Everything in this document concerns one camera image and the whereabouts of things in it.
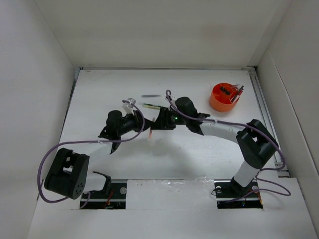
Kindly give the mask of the brown marker pen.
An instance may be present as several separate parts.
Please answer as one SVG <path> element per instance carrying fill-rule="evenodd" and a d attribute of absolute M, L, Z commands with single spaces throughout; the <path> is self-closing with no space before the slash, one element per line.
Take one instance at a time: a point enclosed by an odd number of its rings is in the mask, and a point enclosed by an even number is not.
<path fill-rule="evenodd" d="M 152 132 L 153 132 L 153 130 L 150 128 L 148 140 L 151 140 L 151 138 L 152 138 Z"/>

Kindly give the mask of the grey purple pen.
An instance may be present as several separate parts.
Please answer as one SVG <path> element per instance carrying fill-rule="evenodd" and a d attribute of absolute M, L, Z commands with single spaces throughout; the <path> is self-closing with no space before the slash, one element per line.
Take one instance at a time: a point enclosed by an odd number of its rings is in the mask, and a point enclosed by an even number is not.
<path fill-rule="evenodd" d="M 141 95 L 142 98 L 159 98 L 161 95 L 158 94 L 149 94 L 149 95 Z"/>

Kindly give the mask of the black handled scissors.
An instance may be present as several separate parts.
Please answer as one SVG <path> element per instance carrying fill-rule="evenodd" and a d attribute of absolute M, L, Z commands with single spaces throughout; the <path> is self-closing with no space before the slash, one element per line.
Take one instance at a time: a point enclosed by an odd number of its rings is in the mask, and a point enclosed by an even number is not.
<path fill-rule="evenodd" d="M 231 92 L 228 89 L 226 89 L 225 87 L 220 87 L 220 90 L 226 95 L 230 95 L 231 94 Z"/>

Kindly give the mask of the white marker red cap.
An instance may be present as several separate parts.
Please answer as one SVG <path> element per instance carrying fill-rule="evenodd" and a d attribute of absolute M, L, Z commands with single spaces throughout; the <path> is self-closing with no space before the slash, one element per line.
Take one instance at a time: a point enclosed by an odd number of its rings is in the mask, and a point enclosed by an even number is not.
<path fill-rule="evenodd" d="M 234 103 L 236 99 L 241 95 L 242 91 L 244 89 L 244 86 L 242 85 L 239 90 L 237 91 L 236 95 L 232 98 L 231 102 Z"/>

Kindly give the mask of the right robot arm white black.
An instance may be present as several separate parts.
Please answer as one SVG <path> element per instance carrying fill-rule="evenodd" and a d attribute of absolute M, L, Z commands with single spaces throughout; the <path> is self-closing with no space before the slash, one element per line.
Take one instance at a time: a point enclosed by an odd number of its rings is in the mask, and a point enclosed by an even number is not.
<path fill-rule="evenodd" d="M 218 122 L 209 114 L 199 113 L 188 97 L 169 99 L 169 108 L 161 107 L 159 116 L 151 126 L 153 130 L 173 130 L 185 125 L 191 132 L 215 136 L 239 145 L 244 161 L 230 181 L 234 198 L 249 192 L 249 185 L 279 149 L 278 143 L 257 119 L 247 124 Z"/>

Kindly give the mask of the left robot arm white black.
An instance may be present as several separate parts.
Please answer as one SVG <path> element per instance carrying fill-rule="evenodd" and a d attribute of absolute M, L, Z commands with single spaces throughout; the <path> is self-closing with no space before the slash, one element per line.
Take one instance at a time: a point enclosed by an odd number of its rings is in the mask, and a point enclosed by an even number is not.
<path fill-rule="evenodd" d="M 153 122 L 144 118 L 139 111 L 123 116 L 120 111 L 114 110 L 108 113 L 106 126 L 99 138 L 110 141 L 107 143 L 107 152 L 112 154 L 123 142 L 122 135 L 130 131 L 142 132 L 152 124 Z M 67 148 L 59 149 L 45 178 L 44 188 L 64 196 L 65 199 L 77 199 L 85 188 L 89 160 L 89 155 Z"/>

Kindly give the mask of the green yellow highlighter pen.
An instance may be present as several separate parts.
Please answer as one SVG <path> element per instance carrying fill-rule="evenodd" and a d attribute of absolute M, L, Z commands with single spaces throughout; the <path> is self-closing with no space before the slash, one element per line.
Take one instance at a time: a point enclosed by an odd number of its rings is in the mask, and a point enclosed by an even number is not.
<path fill-rule="evenodd" d="M 147 103 L 139 103 L 143 108 L 153 109 L 153 110 L 160 110 L 162 106 L 154 105 L 154 104 L 147 104 Z"/>

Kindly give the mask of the orange round divided container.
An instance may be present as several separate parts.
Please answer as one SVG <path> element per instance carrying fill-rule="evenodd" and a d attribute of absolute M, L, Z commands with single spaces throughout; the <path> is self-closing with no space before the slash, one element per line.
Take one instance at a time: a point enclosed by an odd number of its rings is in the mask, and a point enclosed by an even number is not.
<path fill-rule="evenodd" d="M 231 92 L 231 94 L 230 95 L 224 94 L 220 90 L 220 87 L 225 87 Z M 212 89 L 210 99 L 209 99 L 210 106 L 214 110 L 218 112 L 222 112 L 222 113 L 231 111 L 236 106 L 237 102 L 240 99 L 241 95 L 236 99 L 234 103 L 231 102 L 232 98 L 236 95 L 238 90 L 239 89 L 232 88 L 232 84 L 230 83 L 218 83 Z"/>

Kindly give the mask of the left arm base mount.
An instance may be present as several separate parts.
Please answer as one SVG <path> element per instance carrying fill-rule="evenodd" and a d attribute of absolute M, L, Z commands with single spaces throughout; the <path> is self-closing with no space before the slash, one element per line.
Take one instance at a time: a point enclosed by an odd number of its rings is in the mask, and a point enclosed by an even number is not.
<path fill-rule="evenodd" d="M 93 171 L 104 178 L 103 188 L 90 190 L 81 196 L 79 209 L 82 210 L 124 210 L 126 208 L 127 179 L 115 179 L 111 176 Z"/>

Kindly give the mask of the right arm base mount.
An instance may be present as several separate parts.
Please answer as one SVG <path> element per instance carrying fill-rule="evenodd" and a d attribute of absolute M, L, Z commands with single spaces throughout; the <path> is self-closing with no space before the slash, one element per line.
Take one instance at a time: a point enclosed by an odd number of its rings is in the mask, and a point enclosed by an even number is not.
<path fill-rule="evenodd" d="M 262 209 L 258 183 L 253 180 L 245 188 L 237 187 L 231 180 L 215 180 L 211 195 L 216 198 L 218 209 Z"/>

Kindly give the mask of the aluminium rail right side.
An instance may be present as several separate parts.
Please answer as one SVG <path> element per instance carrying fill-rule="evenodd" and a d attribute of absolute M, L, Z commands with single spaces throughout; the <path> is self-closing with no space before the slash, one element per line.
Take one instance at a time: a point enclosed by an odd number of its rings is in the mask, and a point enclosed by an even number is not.
<path fill-rule="evenodd" d="M 262 116 L 262 121 L 263 124 L 265 125 L 265 127 L 267 128 L 267 130 L 269 131 L 269 133 L 273 136 L 273 138 L 277 141 L 277 143 L 279 143 L 279 140 L 277 138 L 276 135 L 276 131 L 274 129 L 274 125 L 272 123 L 272 119 L 267 107 L 267 103 L 258 79 L 258 75 L 257 75 L 257 71 L 255 67 L 247 67 L 246 70 L 248 71 L 248 75 L 250 77 L 254 92 L 255 92 L 255 96 L 259 105 L 259 109 L 261 112 L 261 116 Z M 274 162 L 274 166 L 276 168 L 278 177 L 280 178 L 290 178 L 290 173 L 289 170 L 287 168 L 287 166 L 285 165 L 283 167 L 283 161 L 282 161 L 282 157 L 280 156 L 280 154 L 276 151 L 274 156 L 272 157 L 272 160 Z"/>

